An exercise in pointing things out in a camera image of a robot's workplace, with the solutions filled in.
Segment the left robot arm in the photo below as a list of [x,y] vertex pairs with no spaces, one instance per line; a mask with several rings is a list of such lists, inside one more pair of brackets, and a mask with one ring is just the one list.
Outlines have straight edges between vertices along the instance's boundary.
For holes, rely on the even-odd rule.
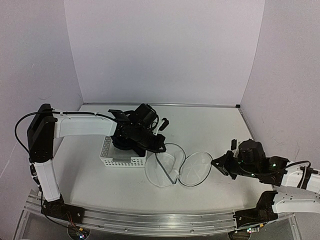
[[30,114],[27,129],[30,168],[42,193],[41,212],[48,218],[80,224],[85,210],[72,201],[73,183],[82,163],[96,157],[103,141],[116,150],[147,153],[166,150],[162,131],[169,125],[148,104],[132,110],[64,111],[42,104]]

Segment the white mesh laundry bag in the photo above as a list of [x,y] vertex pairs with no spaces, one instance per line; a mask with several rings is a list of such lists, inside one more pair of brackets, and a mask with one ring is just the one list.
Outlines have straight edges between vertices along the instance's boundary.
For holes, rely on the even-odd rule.
[[179,183],[193,188],[207,179],[213,160],[208,152],[186,155],[178,144],[166,143],[165,147],[165,152],[153,153],[145,162],[145,175],[151,184],[165,188]]

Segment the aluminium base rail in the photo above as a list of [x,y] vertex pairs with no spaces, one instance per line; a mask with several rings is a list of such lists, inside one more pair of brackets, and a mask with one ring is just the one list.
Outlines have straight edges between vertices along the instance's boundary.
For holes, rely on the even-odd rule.
[[57,216],[50,204],[31,191],[23,207],[16,240],[96,240],[211,238],[242,240],[299,240],[301,233],[293,213],[280,213],[254,223],[239,211],[189,213],[130,212],[83,208],[65,204]]

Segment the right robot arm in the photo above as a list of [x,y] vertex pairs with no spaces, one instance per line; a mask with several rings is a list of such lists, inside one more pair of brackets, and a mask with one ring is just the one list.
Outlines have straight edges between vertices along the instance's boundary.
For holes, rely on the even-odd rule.
[[291,187],[306,191],[310,196],[264,191],[254,208],[234,213],[237,228],[257,226],[278,219],[281,213],[320,212],[320,171],[308,160],[292,162],[280,156],[267,157],[259,141],[231,141],[231,149],[211,165],[225,176],[258,179],[275,187]]

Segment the black bra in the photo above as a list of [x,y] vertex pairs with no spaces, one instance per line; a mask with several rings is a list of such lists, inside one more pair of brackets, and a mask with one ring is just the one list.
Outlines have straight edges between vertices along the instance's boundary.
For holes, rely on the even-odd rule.
[[139,147],[132,139],[126,139],[123,137],[112,137],[113,146],[122,151],[133,150],[139,157],[146,156],[146,150]]

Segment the white perforated plastic basket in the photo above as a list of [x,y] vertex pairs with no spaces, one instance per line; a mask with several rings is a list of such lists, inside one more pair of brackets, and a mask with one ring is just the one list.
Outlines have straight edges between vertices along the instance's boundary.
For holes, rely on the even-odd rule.
[[115,148],[110,136],[104,138],[99,158],[105,167],[109,168],[144,168],[147,152],[142,151],[139,156],[134,150],[120,150]]

